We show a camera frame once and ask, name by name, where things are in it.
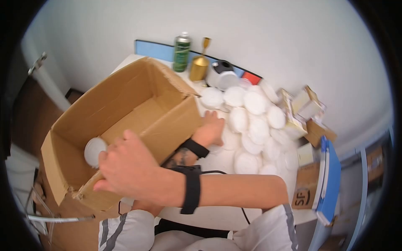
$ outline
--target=gray stripe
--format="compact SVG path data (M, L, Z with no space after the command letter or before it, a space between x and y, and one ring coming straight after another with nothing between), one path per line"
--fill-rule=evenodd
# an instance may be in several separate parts
M119 226L116 228L116 232L114 234L112 234L112 236L110 236L109 240L107 240L106 247L103 251L111 251L111 250L113 250L113 248L115 248L117 237L123 230L123 226L124 226L126 217L127 217L127 213L122 214L120 216Z
M108 219L106 219L106 220L104 220L104 221L102 222L102 227L103 227L102 239L100 239L99 248L101 248L101 246L106 242L106 240L107 240L107 235L109 234Z
M290 241L292 242L292 250L296 251L298 248L299 243L297 243L297 237L296 237L296 231L295 231L295 225L294 225L294 219L293 219L293 213L292 209L290 208L289 204L284 204L283 207L285 208L286 216L287 216L287 230L289 232L289 238Z

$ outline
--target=blue binder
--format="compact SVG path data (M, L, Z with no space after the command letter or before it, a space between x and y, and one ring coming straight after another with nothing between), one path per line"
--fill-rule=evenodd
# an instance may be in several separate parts
M316 214L321 223L329 225L334 217L336 201L338 200L340 186L340 162L336 155L332 142L326 140L326 148L329 154L326 155L326 169L324 177L326 183L325 195L321 196L318 202Z

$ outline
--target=green spray can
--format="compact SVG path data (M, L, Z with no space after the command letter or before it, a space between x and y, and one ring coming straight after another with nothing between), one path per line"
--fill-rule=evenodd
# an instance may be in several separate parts
M191 39L187 32L182 32L174 39L173 70L183 72L188 63Z

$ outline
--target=gold cup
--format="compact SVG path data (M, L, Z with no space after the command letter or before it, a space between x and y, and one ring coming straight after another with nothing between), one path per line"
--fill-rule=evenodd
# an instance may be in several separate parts
M209 66L209 60L204 56L205 49L209 45L209 41L211 39L209 37L204 37L203 45L204 49L202 55L193 57L193 61L191 62L191 70L190 70L190 80L198 81L203 80L206 77L206 73Z

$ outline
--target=small cardboard box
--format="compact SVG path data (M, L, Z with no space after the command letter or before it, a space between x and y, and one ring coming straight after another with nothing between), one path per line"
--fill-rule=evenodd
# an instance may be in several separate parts
M320 163L315 162L297 170L295 193L292 208L311 209L316 196Z
M201 125L194 95L172 70L148 57L87 91L54 123L41 148L57 204L67 193L95 210L116 204L121 196L93 191L103 176L84 160L86 143L101 137L111 144L131 129L161 164Z
M334 133L331 129L329 129L323 124L317 123L312 119L307 121L306 124L307 124L307 134L304 137L314 147L318 147L320 145L321 137L324 135L331 142L334 142L337 138L336 133Z
M286 124L285 127L282 128L282 130L286 132L291 140L300 139L307 134L307 126L305 122L299 121L292 114L292 95L290 95L284 89L280 89L277 94L280 98L278 107L282 109L282 111L286 115Z
M297 159L299 167L320 162L321 151L314 149L311 143L305 144L297 149Z
M292 100L293 114L307 121L322 110L320 104L317 94L305 86Z
M375 180L384 173L382 146L379 146L367 154L367 178L368 182Z

